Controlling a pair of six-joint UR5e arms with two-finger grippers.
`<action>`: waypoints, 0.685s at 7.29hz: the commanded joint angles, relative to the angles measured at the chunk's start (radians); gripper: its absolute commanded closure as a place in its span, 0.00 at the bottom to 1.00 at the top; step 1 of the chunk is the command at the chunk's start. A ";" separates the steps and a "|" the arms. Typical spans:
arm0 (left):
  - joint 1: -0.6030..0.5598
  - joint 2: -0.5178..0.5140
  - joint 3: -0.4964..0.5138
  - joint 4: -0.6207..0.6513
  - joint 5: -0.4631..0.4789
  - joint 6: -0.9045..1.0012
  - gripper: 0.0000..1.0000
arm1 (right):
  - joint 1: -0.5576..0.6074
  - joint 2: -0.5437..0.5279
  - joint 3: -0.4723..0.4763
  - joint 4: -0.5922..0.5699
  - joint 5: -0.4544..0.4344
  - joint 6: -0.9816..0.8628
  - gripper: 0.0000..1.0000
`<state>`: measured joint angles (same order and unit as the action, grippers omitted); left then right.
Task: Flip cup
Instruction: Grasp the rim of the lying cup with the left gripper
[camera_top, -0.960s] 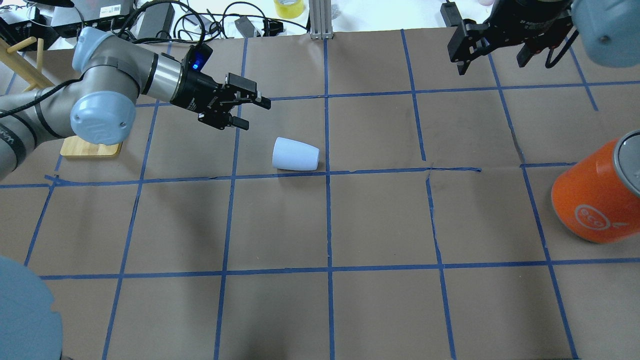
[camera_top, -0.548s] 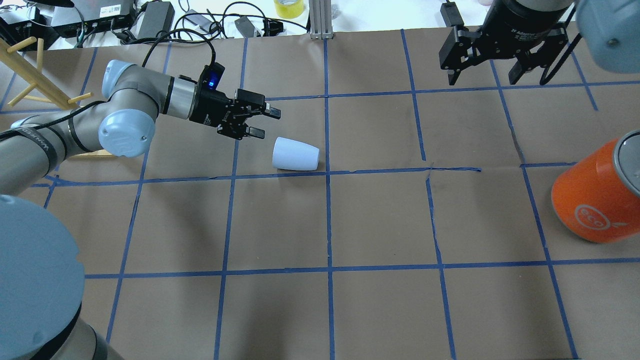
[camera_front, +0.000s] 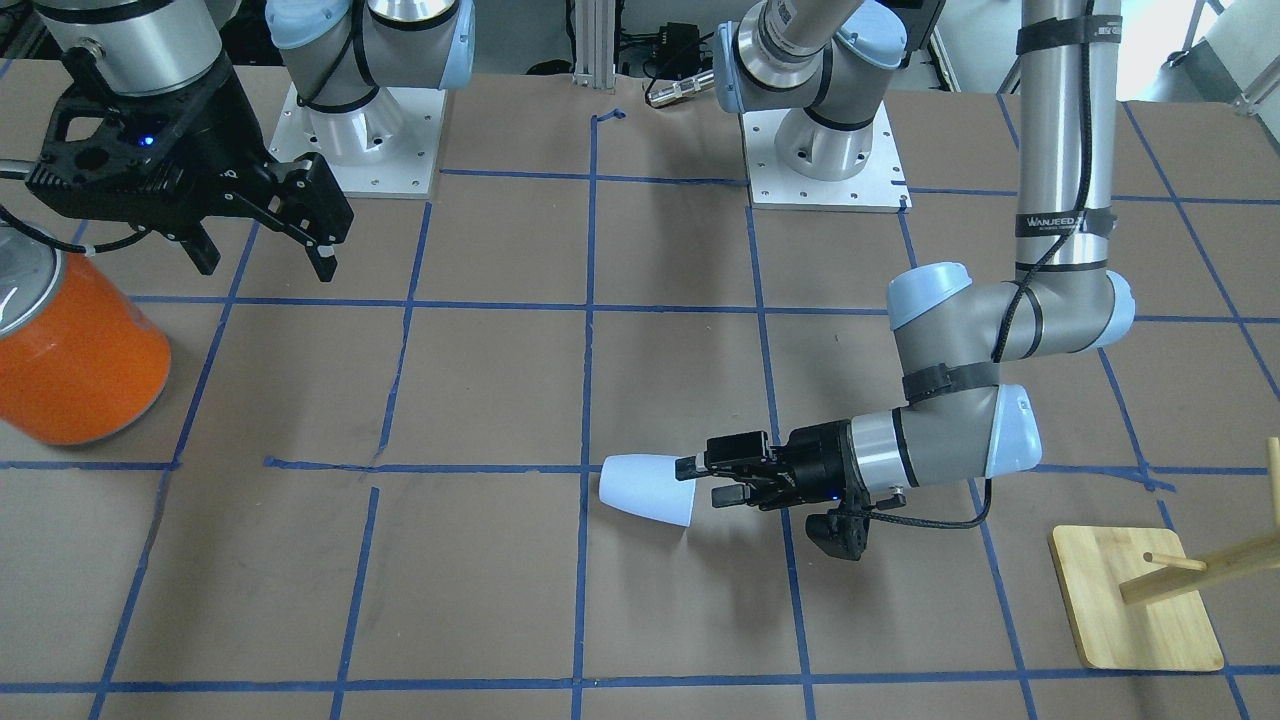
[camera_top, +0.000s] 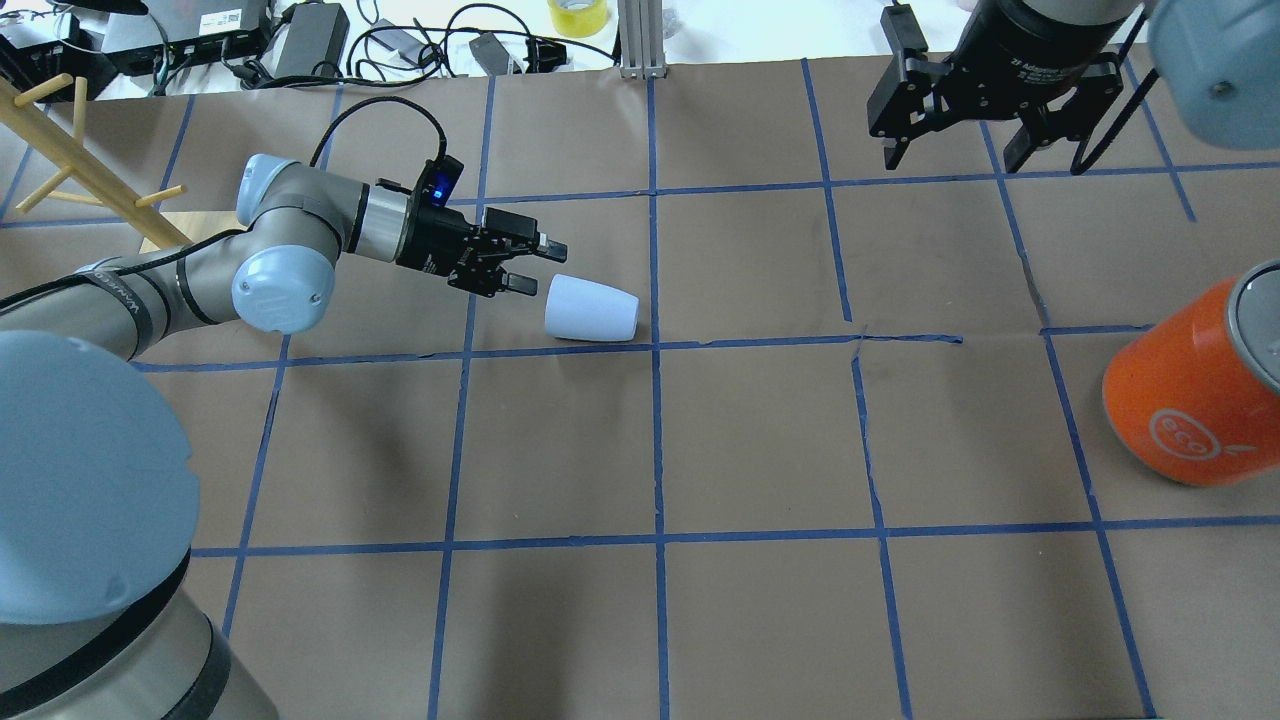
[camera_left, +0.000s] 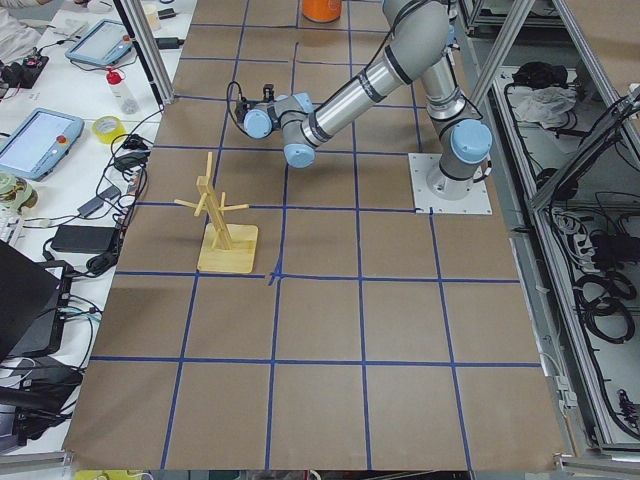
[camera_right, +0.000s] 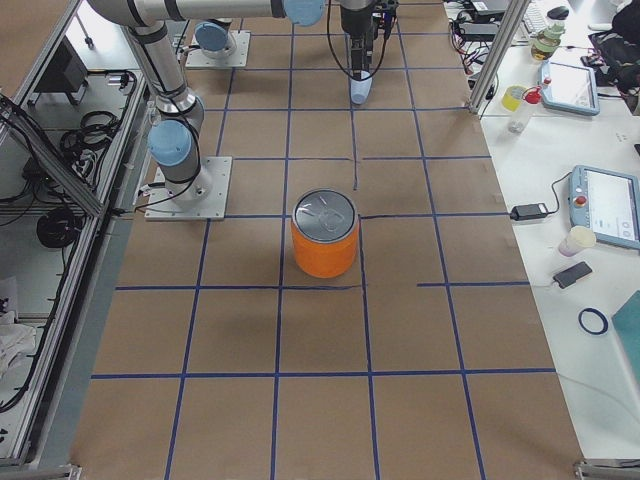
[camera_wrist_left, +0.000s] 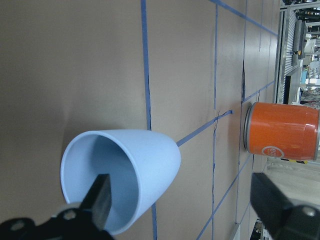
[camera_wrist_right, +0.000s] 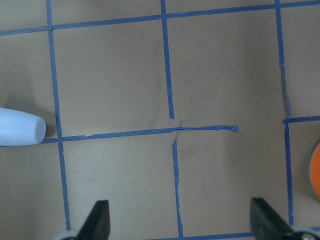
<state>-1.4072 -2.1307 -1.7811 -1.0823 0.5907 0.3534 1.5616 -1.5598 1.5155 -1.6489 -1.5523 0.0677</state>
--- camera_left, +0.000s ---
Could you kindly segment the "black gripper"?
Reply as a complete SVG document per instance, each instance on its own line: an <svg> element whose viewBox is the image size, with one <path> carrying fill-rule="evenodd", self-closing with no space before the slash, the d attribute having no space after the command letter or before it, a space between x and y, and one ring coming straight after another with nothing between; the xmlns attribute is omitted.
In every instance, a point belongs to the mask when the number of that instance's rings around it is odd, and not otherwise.
<svg viewBox="0 0 640 480"><path fill-rule="evenodd" d="M236 101L234 107L234 113L237 120L243 120L247 113L252 110L256 106L256 102L254 100L248 100L246 98L241 98Z"/></svg>

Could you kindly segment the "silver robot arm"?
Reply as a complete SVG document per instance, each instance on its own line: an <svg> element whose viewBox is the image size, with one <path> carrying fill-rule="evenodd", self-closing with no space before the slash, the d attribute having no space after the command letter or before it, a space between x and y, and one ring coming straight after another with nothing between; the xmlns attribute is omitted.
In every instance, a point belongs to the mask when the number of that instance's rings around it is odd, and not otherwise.
<svg viewBox="0 0 640 480"><path fill-rule="evenodd" d="M440 1L385 1L387 36L370 62L329 99L315 107L308 94L274 94L260 100L238 97L227 108L238 129L253 139L278 131L287 163L310 166L316 150L402 85L420 81L427 113L442 146L427 186L446 200L464 198L480 182L476 171L493 143L490 129L464 95L447 55L451 30L448 8Z"/></svg>

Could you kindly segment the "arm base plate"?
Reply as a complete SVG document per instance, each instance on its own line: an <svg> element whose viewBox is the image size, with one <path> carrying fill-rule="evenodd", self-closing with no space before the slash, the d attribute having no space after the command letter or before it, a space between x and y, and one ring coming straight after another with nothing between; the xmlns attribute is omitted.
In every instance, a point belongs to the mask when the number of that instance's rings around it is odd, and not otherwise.
<svg viewBox="0 0 640 480"><path fill-rule="evenodd" d="M409 153L414 209L421 214L491 215L480 168L467 180L452 180L440 170L440 154Z"/></svg>

